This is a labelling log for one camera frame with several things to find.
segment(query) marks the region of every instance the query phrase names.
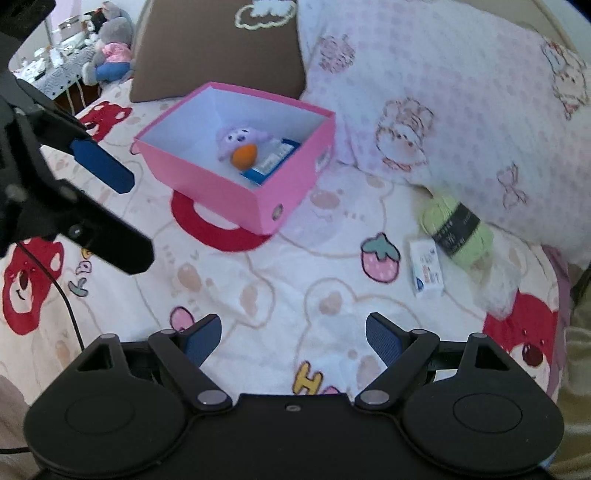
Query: open box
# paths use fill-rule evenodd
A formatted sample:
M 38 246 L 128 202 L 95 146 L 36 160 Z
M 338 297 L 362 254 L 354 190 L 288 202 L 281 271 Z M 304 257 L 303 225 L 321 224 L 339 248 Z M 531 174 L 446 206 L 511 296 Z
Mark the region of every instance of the open box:
M 301 145 L 262 184 L 218 160 L 216 136 L 249 126 Z M 154 176 L 258 235 L 277 231 L 328 163 L 335 114 L 299 100 L 207 83 L 144 128 L 137 146 Z

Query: screw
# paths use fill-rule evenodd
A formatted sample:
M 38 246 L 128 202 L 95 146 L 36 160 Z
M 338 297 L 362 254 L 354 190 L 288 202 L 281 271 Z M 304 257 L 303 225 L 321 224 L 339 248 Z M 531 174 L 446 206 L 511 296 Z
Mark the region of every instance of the screw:
M 70 229 L 68 230 L 68 236 L 71 239 L 76 239 L 78 238 L 80 235 L 82 235 L 82 227 L 80 225 L 72 225 L 70 227 Z
M 383 390 L 366 390 L 361 394 L 361 401 L 366 405 L 384 405 L 388 400 L 390 395 Z
M 227 397 L 228 396 L 221 390 L 205 390 L 197 396 L 197 399 L 203 405 L 219 405 L 220 403 L 225 402 Z
M 61 196 L 63 196 L 67 200 L 70 200 L 71 202 L 75 202 L 78 199 L 78 195 L 76 195 L 76 192 L 66 186 L 60 187 L 60 193 Z
M 15 185 L 14 183 L 7 185 L 7 187 L 4 189 L 4 193 L 9 199 L 17 203 L 24 203 L 28 197 L 27 191 L 21 186 Z

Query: black label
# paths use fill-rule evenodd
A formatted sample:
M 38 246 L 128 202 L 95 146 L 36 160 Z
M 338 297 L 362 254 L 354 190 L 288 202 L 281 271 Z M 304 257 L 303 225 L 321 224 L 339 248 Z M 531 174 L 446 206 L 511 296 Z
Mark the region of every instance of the black label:
M 463 203 L 458 203 L 449 220 L 432 235 L 442 250 L 453 257 L 478 228 L 480 219 Z

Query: bow print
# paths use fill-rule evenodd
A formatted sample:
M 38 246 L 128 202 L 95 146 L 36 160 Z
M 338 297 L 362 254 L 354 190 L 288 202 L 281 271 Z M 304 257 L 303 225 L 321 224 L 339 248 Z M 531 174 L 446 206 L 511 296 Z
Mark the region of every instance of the bow print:
M 510 210 L 514 206 L 518 205 L 519 202 L 527 205 L 529 197 L 523 190 L 515 188 L 519 181 L 519 167 L 514 163 L 505 170 L 500 170 L 496 174 L 496 179 L 505 188 L 505 194 L 503 195 L 503 206 Z

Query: gray teddy bear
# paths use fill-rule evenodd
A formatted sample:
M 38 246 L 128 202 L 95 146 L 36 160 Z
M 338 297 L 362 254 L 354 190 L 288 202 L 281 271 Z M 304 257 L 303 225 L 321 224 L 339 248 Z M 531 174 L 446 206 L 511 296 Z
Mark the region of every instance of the gray teddy bear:
M 116 82 L 129 76 L 132 63 L 132 28 L 121 16 L 121 10 L 112 2 L 103 3 L 103 15 L 107 21 L 99 30 L 99 41 L 92 60 L 82 67 L 82 82 L 96 85 L 99 82 Z

